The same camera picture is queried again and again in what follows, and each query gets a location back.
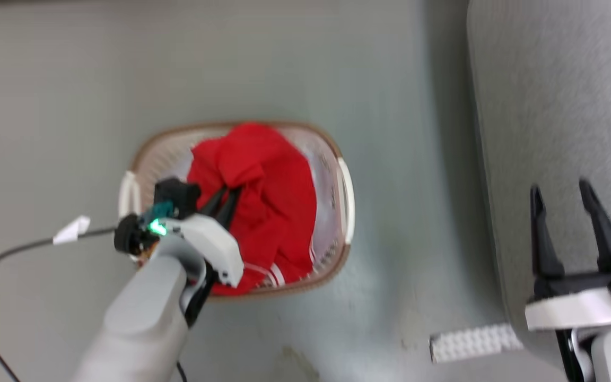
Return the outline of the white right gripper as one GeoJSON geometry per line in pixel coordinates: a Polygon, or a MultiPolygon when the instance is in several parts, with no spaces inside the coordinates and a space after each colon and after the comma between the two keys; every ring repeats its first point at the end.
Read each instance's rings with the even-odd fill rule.
{"type": "Polygon", "coordinates": [[[579,180],[580,198],[591,218],[600,272],[565,275],[546,224],[541,189],[529,191],[533,299],[525,307],[529,331],[564,331],[611,325],[611,219],[587,178],[579,180]]]}

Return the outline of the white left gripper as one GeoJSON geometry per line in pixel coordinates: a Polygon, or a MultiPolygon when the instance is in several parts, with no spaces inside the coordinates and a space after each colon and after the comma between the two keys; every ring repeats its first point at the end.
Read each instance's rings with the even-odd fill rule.
{"type": "Polygon", "coordinates": [[[197,208],[197,213],[184,220],[166,218],[163,226],[168,234],[178,234],[219,274],[223,285],[237,288],[244,275],[244,262],[239,244],[228,232],[234,220],[242,188],[222,186],[197,208]]]}

